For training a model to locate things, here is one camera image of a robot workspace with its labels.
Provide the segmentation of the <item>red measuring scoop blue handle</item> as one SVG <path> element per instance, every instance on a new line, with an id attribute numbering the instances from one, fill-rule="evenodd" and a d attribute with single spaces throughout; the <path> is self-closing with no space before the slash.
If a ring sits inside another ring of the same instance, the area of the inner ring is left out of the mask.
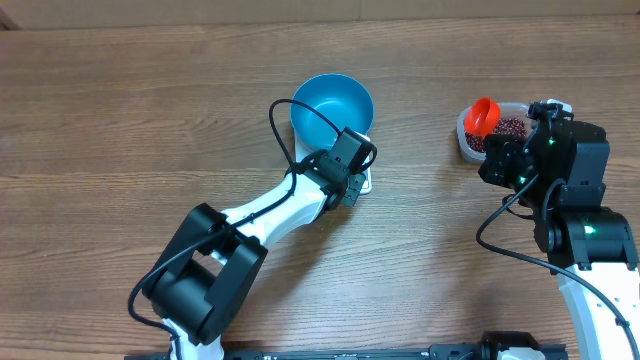
<path id="1" fill-rule="evenodd" d="M 481 138 L 492 134 L 501 119 L 501 108 L 489 97 L 477 100 L 465 116 L 464 131 Z"/>

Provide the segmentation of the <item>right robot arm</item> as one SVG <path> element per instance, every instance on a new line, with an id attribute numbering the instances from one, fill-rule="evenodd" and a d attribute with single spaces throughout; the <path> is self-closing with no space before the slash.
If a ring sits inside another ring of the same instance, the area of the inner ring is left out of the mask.
<path id="1" fill-rule="evenodd" d="M 573 322 L 584 359 L 639 356 L 639 255 L 627 219 L 602 204 L 610 146 L 603 128 L 538 121 L 527 139 L 489 135 L 483 181 L 531 208 L 534 239 Z"/>

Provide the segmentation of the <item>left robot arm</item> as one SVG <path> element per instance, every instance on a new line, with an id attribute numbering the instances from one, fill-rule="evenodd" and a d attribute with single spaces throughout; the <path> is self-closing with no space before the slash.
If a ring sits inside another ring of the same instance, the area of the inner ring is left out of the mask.
<path id="1" fill-rule="evenodd" d="M 368 137 L 345 128 L 330 149 L 293 164 L 259 198 L 224 211 L 206 203 L 193 208 L 132 291 L 151 302 L 156 327 L 168 332 L 168 358 L 223 358 L 220 337 L 269 248 L 339 205 L 354 206 L 376 155 Z"/>

